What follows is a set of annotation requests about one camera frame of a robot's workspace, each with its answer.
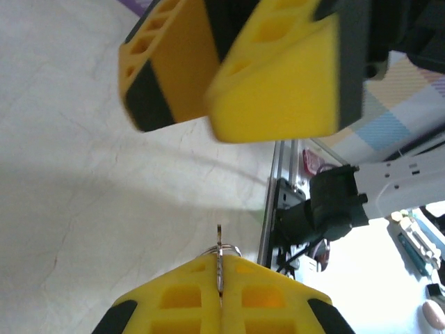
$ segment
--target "checkered cloth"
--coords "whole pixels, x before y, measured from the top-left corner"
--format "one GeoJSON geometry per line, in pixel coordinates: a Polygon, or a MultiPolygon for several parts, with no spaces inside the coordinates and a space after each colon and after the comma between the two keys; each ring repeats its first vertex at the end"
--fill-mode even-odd
{"type": "Polygon", "coordinates": [[[390,63],[385,79],[366,83],[364,117],[320,138],[352,164],[381,161],[445,123],[445,76],[417,68],[398,52],[390,63]]]}

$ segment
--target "yellow foam pad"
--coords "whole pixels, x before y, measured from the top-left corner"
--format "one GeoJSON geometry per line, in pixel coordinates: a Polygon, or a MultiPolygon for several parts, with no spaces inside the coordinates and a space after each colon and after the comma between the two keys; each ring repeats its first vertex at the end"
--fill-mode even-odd
{"type": "Polygon", "coordinates": [[[152,7],[119,50],[120,97],[142,131],[206,115],[203,95],[220,65],[204,0],[152,7]]]}
{"type": "Polygon", "coordinates": [[[339,129],[339,18],[318,0],[261,0],[207,91],[213,131],[231,143],[339,129]]]}
{"type": "Polygon", "coordinates": [[[223,269],[222,305],[213,254],[190,261],[120,297],[115,307],[127,301],[137,303],[123,333],[324,333],[308,300],[331,304],[325,294],[240,257],[224,255],[223,269]]]}

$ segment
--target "wire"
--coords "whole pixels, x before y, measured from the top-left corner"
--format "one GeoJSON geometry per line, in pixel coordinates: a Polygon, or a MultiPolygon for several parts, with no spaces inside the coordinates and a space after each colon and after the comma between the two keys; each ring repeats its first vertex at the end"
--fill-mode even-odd
{"type": "Polygon", "coordinates": [[[333,169],[336,168],[337,166],[335,166],[334,164],[323,164],[320,167],[318,167],[316,174],[320,174],[321,172],[324,172],[325,170],[329,170],[329,169],[333,169]]]}
{"type": "Polygon", "coordinates": [[[284,268],[288,267],[292,261],[294,261],[295,259],[298,259],[301,255],[309,252],[313,247],[315,247],[315,245],[317,245],[319,242],[321,241],[321,239],[317,239],[315,242],[310,243],[309,245],[307,245],[304,249],[300,250],[298,253],[296,253],[295,255],[292,255],[285,263],[282,263],[278,269],[277,272],[281,272],[281,270],[283,270],[284,268]]]}

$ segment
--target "metal frame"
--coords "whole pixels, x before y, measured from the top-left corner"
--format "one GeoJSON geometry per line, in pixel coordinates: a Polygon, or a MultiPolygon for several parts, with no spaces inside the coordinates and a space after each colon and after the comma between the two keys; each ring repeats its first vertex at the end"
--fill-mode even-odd
{"type": "Polygon", "coordinates": [[[303,192],[309,197],[309,178],[303,173],[303,162],[301,159],[302,150],[309,148],[321,155],[326,162],[331,164],[344,164],[344,161],[333,157],[313,140],[292,140],[277,141],[273,152],[272,168],[268,183],[266,198],[266,209],[264,212],[264,222],[259,243],[257,263],[261,266],[268,266],[268,256],[271,252],[270,234],[273,229],[275,219],[274,212],[278,201],[276,201],[277,181],[286,179],[294,192],[303,192]]]}

